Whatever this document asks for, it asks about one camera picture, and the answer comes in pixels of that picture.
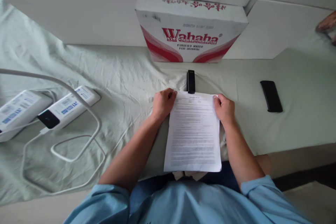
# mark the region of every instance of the shirt sleeve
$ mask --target shirt sleeve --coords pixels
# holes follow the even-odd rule
[[[311,223],[292,206],[269,175],[244,182],[240,189],[273,223]]]
[[[126,189],[114,185],[95,185],[64,224],[120,223],[128,221],[130,199]]]

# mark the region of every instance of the light green bedsheet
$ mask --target light green bedsheet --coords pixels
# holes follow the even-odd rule
[[[236,117],[254,154],[336,142],[336,48],[313,31],[295,48],[274,60],[222,60],[218,64],[153,63],[147,48],[64,45],[13,6],[0,0],[0,67],[59,78],[76,88],[94,88],[101,100],[93,109],[103,126],[97,137],[107,153],[106,169],[151,113],[155,92],[171,87],[184,90],[186,72],[195,70],[196,91],[223,93],[236,102]],[[268,113],[259,82],[276,83],[284,112]],[[67,92],[40,79],[0,75],[0,105],[24,89]],[[75,163],[50,153],[54,143],[92,134],[95,120],[85,112],[60,131],[48,133],[30,145],[26,176],[49,190],[59,191],[84,183],[102,156],[94,143]],[[20,179],[24,144],[39,133],[41,123],[0,143],[0,205],[45,196]],[[142,178],[163,173],[168,119],[157,135]],[[60,146],[74,157],[87,138]],[[221,129],[221,156],[227,160]],[[97,182],[98,176],[85,189]]]

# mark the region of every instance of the cardboard box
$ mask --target cardboard box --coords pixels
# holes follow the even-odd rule
[[[243,7],[195,0],[137,0],[154,61],[219,62],[248,21]]]

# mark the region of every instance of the lap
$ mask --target lap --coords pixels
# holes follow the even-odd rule
[[[161,190],[169,181],[174,181],[175,177],[172,173],[156,176],[146,180],[139,181],[130,195],[130,214],[133,213],[140,204],[154,192]],[[228,161],[222,162],[222,169],[217,173],[207,173],[199,182],[205,184],[219,184],[228,187],[240,193],[238,183],[232,172],[230,163]]]

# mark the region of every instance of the white paper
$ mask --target white paper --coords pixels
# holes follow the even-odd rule
[[[219,119],[212,94],[178,91],[170,113],[164,171],[219,172]]]

